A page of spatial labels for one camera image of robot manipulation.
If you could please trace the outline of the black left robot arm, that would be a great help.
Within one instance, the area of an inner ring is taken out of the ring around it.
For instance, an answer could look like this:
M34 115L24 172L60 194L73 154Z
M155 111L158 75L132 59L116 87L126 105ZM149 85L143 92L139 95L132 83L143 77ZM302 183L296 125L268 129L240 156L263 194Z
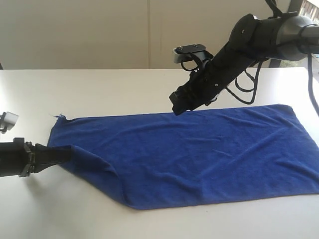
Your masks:
M71 146L33 145L24 138L14 138L13 142L0 144L0 175L28 177L32 173L68 162L71 157Z

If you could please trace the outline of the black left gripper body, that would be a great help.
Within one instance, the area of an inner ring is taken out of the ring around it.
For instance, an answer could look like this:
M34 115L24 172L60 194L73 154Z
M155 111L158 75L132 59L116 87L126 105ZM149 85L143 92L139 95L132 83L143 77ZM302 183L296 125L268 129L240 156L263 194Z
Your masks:
M14 138L13 142L0 143L0 176L28 177L35 162L31 162L31 142Z

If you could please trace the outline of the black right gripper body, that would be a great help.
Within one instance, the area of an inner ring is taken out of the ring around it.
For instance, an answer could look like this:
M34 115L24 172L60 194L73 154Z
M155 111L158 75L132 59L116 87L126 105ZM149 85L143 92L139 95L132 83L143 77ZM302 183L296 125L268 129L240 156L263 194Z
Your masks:
M190 53L197 67L189 80L179 87L180 107L208 105L244 71L244 56L236 52Z

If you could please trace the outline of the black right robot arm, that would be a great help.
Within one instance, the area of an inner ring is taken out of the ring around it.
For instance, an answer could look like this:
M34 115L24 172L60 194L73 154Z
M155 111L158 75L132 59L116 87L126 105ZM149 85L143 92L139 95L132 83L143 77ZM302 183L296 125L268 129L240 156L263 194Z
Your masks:
M248 14L236 23L228 42L216 55L202 44L180 46L173 52L176 64L196 63L187 70L189 80L169 97L172 111L180 115L214 102L250 66L261 66L268 59L299 61L317 54L319 27L295 13L264 20Z

